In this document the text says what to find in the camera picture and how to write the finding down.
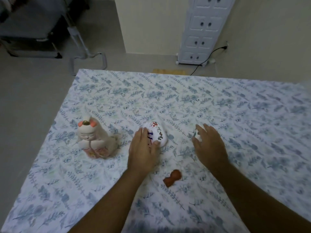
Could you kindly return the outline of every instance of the cat ear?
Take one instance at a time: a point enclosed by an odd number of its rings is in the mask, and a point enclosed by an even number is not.
[[[91,127],[95,127],[97,123],[93,119],[90,119],[90,125]]]

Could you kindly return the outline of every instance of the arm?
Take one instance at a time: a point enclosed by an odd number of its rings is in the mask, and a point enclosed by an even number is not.
[[[156,163],[159,142],[154,142],[150,149],[147,134],[146,128],[143,132],[140,128],[135,133],[129,149],[127,170],[69,233],[122,231],[134,196]]]
[[[225,189],[250,232],[311,232],[311,223],[269,196],[229,163],[219,133],[196,126],[202,142],[193,138],[199,160]]]

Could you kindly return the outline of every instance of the hand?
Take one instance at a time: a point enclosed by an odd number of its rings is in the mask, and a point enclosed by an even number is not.
[[[194,149],[201,163],[215,176],[215,172],[221,170],[229,164],[225,144],[215,128],[204,124],[204,128],[196,125],[196,129],[202,138],[199,142],[192,138]]]
[[[157,163],[159,141],[154,141],[151,148],[148,146],[148,129],[140,128],[134,135],[128,151],[128,170],[138,172],[145,177]]]

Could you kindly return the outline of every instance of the table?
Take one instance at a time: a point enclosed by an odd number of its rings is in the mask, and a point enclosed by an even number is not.
[[[117,155],[91,160],[76,143],[86,106],[119,139]],[[298,84],[80,70],[2,227],[67,232],[126,168],[134,132],[157,120],[168,143],[139,188],[123,232],[247,232],[219,182],[198,161],[195,124],[214,126],[230,161],[311,220],[311,100]],[[166,188],[173,169],[183,178]]]

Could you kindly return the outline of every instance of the black cable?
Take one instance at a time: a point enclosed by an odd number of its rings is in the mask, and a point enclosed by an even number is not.
[[[212,53],[213,53],[214,51],[219,50],[219,49],[227,49],[227,48],[228,48],[228,46],[222,46],[222,47],[220,47],[220,48],[217,48],[217,49],[213,50],[213,51],[211,52],[210,56],[207,58],[206,61],[208,61],[208,59],[211,57],[211,55],[212,55]],[[195,70],[192,72],[192,74],[197,70],[197,68],[198,68],[199,66],[202,66],[206,61],[204,61],[204,62],[200,63],[199,65],[197,65],[197,67],[196,67]]]

